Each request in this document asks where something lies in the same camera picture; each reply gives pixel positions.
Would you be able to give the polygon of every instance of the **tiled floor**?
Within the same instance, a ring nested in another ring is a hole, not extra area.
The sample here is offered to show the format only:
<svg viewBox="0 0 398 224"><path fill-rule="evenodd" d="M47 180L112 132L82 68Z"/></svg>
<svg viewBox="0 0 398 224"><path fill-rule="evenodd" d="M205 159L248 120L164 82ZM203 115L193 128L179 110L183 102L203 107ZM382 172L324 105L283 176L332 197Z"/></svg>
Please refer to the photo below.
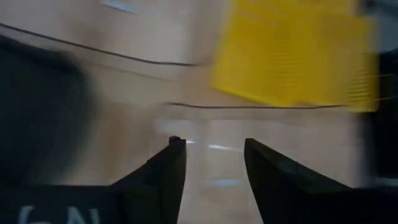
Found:
<svg viewBox="0 0 398 224"><path fill-rule="evenodd" d="M255 138L309 168L361 185L354 114L340 110L195 109L165 105L254 106L211 89L207 68L177 82L88 65L98 99L90 138L67 184L108 184L143 164L178 135L188 140L180 223L261 223L243 159Z"/></svg>

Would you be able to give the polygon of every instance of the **black object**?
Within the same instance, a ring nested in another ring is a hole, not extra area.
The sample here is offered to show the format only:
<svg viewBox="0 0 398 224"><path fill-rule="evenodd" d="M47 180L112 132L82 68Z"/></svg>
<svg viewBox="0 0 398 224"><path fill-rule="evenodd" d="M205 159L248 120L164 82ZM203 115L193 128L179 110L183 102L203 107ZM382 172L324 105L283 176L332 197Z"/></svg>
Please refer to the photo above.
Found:
<svg viewBox="0 0 398 224"><path fill-rule="evenodd" d="M185 182L186 141L169 145L110 186L0 188L0 223L177 223Z"/></svg>
<svg viewBox="0 0 398 224"><path fill-rule="evenodd" d="M0 35L0 105L0 185L62 175L89 125L83 72L60 52Z"/></svg>
<svg viewBox="0 0 398 224"><path fill-rule="evenodd" d="M367 10L372 12L377 9L382 13L390 15L392 18L397 19L398 16L398 2L396 0L362 0L361 5Z"/></svg>
<svg viewBox="0 0 398 224"><path fill-rule="evenodd" d="M377 179L398 178L398 50L379 56L379 108L363 114L363 139L369 174Z"/></svg>
<svg viewBox="0 0 398 224"><path fill-rule="evenodd" d="M352 189L253 139L246 169L264 223L389 223L396 189Z"/></svg>

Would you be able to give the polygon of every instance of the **black cable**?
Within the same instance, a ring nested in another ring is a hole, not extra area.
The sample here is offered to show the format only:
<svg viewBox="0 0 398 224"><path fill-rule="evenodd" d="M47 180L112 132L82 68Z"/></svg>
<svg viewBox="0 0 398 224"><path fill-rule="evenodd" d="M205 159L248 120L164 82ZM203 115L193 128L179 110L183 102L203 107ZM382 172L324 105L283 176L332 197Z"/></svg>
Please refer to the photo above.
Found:
<svg viewBox="0 0 398 224"><path fill-rule="evenodd" d="M183 106L188 108L196 109L279 109L279 110L317 110L323 108L340 108L345 107L343 105L330 105L330 106L291 106L291 107L281 107L281 106L197 106L189 105L186 103L174 103L168 102L166 105L171 106Z"/></svg>
<svg viewBox="0 0 398 224"><path fill-rule="evenodd" d="M58 39L58 38L49 37L47 35L38 34L38 33L35 33L35 32L28 31L28 30L16 28L16 27L13 27L13 26L10 26L10 25L7 25L7 24L3 24L1 22L0 22L0 27L6 28L6 29L10 29L10 30L14 30L14 31L17 31L17 32L21 32L21 33L24 33L24 34L33 35L33 36L40 37L40 38L43 38L43 39L52 40L52 41L60 42L60 43L63 43L63 44L68 44L68 45L71 45L71 46L74 46L74 47L81 47L81 48L86 49L86 50L92 50L92 51L103 53L103 54L108 54L108 55L121 57L121 58L129 59L129 60L135 60L135 61L143 62L143 63L149 63L149 64L153 64L153 65L173 65L173 66L181 66L181 67L196 67L196 66L199 66L199 65L193 64L193 63L155 62L155 61L146 60L146 59L142 59L142 58L136 58L136 57L131 57L131 56L127 56L127 55L122 55L122 54L118 54L118 53L114 53L114 52L108 52L106 50L101 50L101 49L97 49L97 48L94 48L94 47L85 46L85 45L82 45L82 44L76 44L76 43L69 42L69 41L66 41L66 40L61 40L61 39Z"/></svg>

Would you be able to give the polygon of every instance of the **wire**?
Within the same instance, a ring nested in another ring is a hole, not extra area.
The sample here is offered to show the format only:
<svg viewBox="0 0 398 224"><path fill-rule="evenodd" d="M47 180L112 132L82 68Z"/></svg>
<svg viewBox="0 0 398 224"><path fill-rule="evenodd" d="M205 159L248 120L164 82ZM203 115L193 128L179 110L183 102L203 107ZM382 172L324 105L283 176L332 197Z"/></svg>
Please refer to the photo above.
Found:
<svg viewBox="0 0 398 224"><path fill-rule="evenodd" d="M24 34L33 35L33 36L40 37L40 38L47 39L47 40L60 42L60 43L63 43L63 44L74 46L74 47L81 47L83 49L92 50L94 52L99 52L99 53L102 53L102 54L108 54L108 55L121 57L121 58L129 59L129 60L135 60L137 62L149 63L149 64L153 64L153 65L172 65L172 66L181 66L181 67L196 67L196 66L199 66L198 64L194 64L194 63L155 62L155 61L146 60L146 59L142 59L142 58L136 58L136 57L131 57L131 56L123 55L123 54L118 54L118 53L114 53L114 52L108 52L106 50L101 50L101 49L97 49L97 48L94 48L94 47L89 47L89 46L82 45L82 44L76 44L76 43L73 43L73 42L69 42L67 40L61 40L61 39L50 37L50 36L47 36L47 35L38 34L38 33L35 33L35 32L28 31L28 30L16 28L16 27L13 27L13 26L10 26L10 25L7 25L7 24L3 24L1 22L0 22L0 27L6 28L6 29L10 29L10 30L14 30L14 31L17 31L17 32L21 32L21 33L24 33Z"/></svg>
<svg viewBox="0 0 398 224"><path fill-rule="evenodd" d="M172 106L184 106L188 108L196 108L196 109L278 109L278 110L317 110L324 108L341 108L345 107L343 105L330 105L330 106L293 106L293 107L281 107L281 106L197 106L197 105L189 105L186 103L174 103L168 102L166 105Z"/></svg>

